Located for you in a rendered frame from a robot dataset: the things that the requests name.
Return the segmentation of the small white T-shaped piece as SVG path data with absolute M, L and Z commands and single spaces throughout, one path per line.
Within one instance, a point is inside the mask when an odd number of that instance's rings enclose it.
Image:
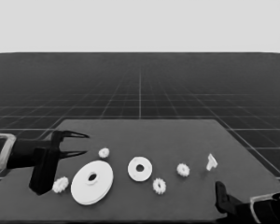
M 217 168 L 217 160 L 212 154 L 209 154 L 208 163 L 206 164 L 206 170 L 211 171 L 213 168 Z

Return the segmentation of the small white toothed gear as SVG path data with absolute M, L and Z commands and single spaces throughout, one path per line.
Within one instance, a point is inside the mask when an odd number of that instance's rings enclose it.
M 190 168 L 185 163 L 179 163 L 176 167 L 176 171 L 180 176 L 187 177 L 190 173 Z
M 61 193 L 66 190 L 68 184 L 69 180 L 66 176 L 60 177 L 53 183 L 52 190 L 55 193 Z
M 101 159 L 105 159 L 109 156 L 110 150 L 107 147 L 101 148 L 98 152 L 98 155 Z
M 159 195 L 164 194 L 166 191 L 166 182 L 162 178 L 156 178 L 153 181 L 153 190 Z

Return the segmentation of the large thick white disc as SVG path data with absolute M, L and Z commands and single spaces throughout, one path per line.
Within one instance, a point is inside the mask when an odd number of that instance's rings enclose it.
M 73 199 L 82 205 L 98 203 L 112 187 L 114 172 L 106 161 L 92 161 L 75 174 L 71 184 Z

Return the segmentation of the white round carrier wide hole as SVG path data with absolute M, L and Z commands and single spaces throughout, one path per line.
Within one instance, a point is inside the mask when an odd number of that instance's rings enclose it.
M 137 167 L 142 165 L 143 170 L 138 171 Z M 153 167 L 149 159 L 145 157 L 134 157 L 128 164 L 128 174 L 130 178 L 136 182 L 143 182 L 152 175 Z

